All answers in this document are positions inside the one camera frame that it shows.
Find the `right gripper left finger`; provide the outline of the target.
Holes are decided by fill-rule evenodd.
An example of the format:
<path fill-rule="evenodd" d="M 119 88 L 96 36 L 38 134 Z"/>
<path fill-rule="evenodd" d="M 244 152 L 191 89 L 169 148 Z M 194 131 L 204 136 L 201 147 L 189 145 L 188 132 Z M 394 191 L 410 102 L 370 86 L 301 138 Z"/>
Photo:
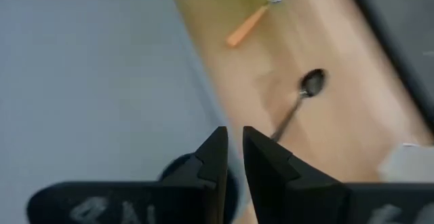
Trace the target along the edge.
<path fill-rule="evenodd" d="M 28 201 L 30 223 L 223 223 L 228 132 L 219 126 L 158 181 L 69 181 Z"/>

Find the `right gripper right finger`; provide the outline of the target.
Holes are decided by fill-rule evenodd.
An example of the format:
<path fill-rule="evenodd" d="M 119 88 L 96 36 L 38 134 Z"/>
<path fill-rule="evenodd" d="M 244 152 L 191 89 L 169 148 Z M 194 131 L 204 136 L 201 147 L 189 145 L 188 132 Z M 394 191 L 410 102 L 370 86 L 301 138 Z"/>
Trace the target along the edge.
<path fill-rule="evenodd" d="M 433 224 L 431 183 L 343 183 L 251 126 L 243 159 L 259 223 Z"/>

